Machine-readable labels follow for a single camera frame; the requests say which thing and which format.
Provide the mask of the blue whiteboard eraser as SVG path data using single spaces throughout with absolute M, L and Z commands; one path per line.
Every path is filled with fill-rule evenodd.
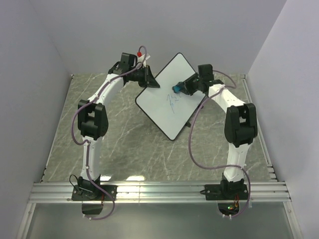
M 182 89 L 183 89 L 183 85 L 181 85 L 181 84 L 177 84 L 177 85 L 172 87 L 172 90 L 175 94 L 179 94 Z

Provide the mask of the white whiteboard black frame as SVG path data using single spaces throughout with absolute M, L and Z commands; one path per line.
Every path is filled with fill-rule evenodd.
M 182 53 L 177 53 L 155 76 L 159 88 L 145 88 L 136 97 L 137 106 L 169 140 L 175 140 L 201 104 L 205 94 L 176 94 L 173 86 L 192 76 L 195 70 Z

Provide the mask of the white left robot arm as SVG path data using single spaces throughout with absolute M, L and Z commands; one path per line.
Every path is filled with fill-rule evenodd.
M 117 62 L 109 71 L 104 84 L 87 100 L 80 100 L 75 114 L 78 129 L 83 142 L 74 141 L 83 145 L 83 167 L 77 180 L 78 190 L 89 200 L 99 198 L 102 188 L 100 186 L 99 159 L 102 138 L 108 127 L 106 106 L 124 85 L 137 82 L 142 88 L 159 88 L 150 66 L 138 63 L 136 66 Z

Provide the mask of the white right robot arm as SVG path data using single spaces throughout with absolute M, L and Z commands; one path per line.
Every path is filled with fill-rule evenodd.
M 228 90 L 229 88 L 230 86 L 222 81 L 215 80 L 213 74 L 201 76 L 198 73 L 172 88 L 177 94 L 192 96 L 196 92 L 202 92 L 207 96 L 195 113 L 193 124 L 195 124 L 199 111 L 208 100 L 215 101 L 226 114 L 224 135 L 229 144 L 227 164 L 216 167 L 198 165 L 203 169 L 224 169 L 220 186 L 214 193 L 225 199 L 231 199 L 236 194 L 247 191 L 244 184 L 246 176 L 244 167 L 248 150 L 258 135 L 255 105 L 243 102 L 234 96 Z

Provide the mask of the aluminium mounting rail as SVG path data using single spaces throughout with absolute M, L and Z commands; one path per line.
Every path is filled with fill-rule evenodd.
M 120 203 L 207 203 L 200 194 L 205 181 L 114 181 L 103 185 L 116 185 L 115 202 Z M 29 203 L 74 203 L 71 200 L 73 187 L 67 182 L 35 183 Z M 252 182 L 251 202 L 290 202 L 291 197 L 284 182 Z

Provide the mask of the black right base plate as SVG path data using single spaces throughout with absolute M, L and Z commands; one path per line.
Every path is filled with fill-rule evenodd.
M 237 186 L 227 183 L 206 184 L 200 194 L 204 195 L 207 201 L 248 199 L 248 189 L 245 184 Z

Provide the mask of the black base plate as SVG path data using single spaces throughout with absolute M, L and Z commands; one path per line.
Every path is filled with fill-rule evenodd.
M 227 183 L 206 184 L 200 194 L 204 195 L 207 201 L 248 199 L 248 189 L 245 184 L 237 186 Z
M 73 189 L 71 196 L 72 201 L 111 201 L 116 199 L 117 187 L 116 185 L 101 185 L 100 186 L 104 191 L 106 191 L 110 196 L 107 196 L 104 192 L 96 187 L 93 187 L 93 191 L 88 191 L 81 189 L 76 185 Z

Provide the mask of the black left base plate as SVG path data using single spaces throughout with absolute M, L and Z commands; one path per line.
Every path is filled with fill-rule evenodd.
M 111 201 L 116 199 L 117 187 L 116 185 L 101 185 L 100 186 L 104 191 L 106 191 L 110 196 L 107 196 L 104 192 L 96 187 L 93 187 L 93 191 L 88 191 L 81 189 L 76 185 L 73 189 L 71 196 L 72 201 Z

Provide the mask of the aluminium right side rail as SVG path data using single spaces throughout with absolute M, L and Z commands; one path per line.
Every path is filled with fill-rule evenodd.
M 252 97 L 251 97 L 251 94 L 249 92 L 249 88 L 248 88 L 248 84 L 247 84 L 247 79 L 248 79 L 247 74 L 241 75 L 241 79 L 242 79 L 242 82 L 244 85 L 244 89 L 245 89 L 248 101 L 251 103 Z M 268 149 L 267 149 L 267 146 L 266 146 L 263 134 L 262 134 L 262 130 L 261 130 L 260 125 L 259 125 L 259 121 L 257 121 L 257 124 L 258 124 L 258 132 L 259 132 L 258 138 L 259 138 L 261 146 L 262 146 L 263 154 L 264 154 L 264 157 L 265 157 L 265 160 L 267 163 L 267 169 L 268 169 L 269 175 L 271 177 L 271 182 L 282 182 L 282 183 L 284 183 L 285 186 L 287 186 L 285 182 L 280 181 L 278 179 L 278 177 L 276 176 L 274 166 L 271 162 L 271 159 L 270 159 L 270 156 L 268 153 Z M 303 237 L 300 225 L 298 223 L 297 216 L 295 214 L 295 210 L 293 208 L 292 200 L 291 200 L 290 196 L 289 196 L 289 200 L 287 202 L 283 202 L 283 205 L 284 205 L 285 214 L 286 214 L 286 217 L 288 220 L 288 224 L 289 224 L 289 227 L 290 227 L 291 232 L 292 232 L 292 238 L 293 239 L 303 239 L 304 237 Z

